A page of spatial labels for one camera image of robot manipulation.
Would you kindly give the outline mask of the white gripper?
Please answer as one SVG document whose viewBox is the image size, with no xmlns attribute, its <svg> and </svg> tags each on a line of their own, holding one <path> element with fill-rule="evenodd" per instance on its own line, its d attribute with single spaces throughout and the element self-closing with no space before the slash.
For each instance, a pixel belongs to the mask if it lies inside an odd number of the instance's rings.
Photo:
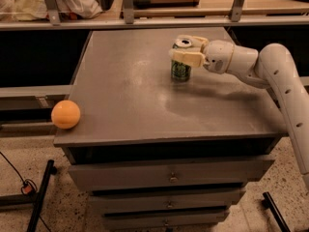
<svg viewBox="0 0 309 232">
<path fill-rule="evenodd" d="M 230 42 L 207 38 L 178 35 L 175 40 L 176 48 L 169 50 L 173 61 L 183 63 L 192 68 L 204 68 L 211 73 L 223 74 L 227 71 L 235 46 Z"/>
</svg>

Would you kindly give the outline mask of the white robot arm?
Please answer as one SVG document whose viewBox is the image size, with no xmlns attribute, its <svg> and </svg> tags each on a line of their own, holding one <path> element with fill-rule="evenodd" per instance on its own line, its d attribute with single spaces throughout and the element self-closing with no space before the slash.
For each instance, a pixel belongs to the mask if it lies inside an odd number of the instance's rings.
<svg viewBox="0 0 309 232">
<path fill-rule="evenodd" d="M 169 56 L 191 68 L 231 74 L 247 85 L 271 89 L 286 123 L 300 174 L 309 188 L 309 94 L 284 45 L 271 43 L 258 51 L 226 41 L 179 35 Z"/>
</svg>

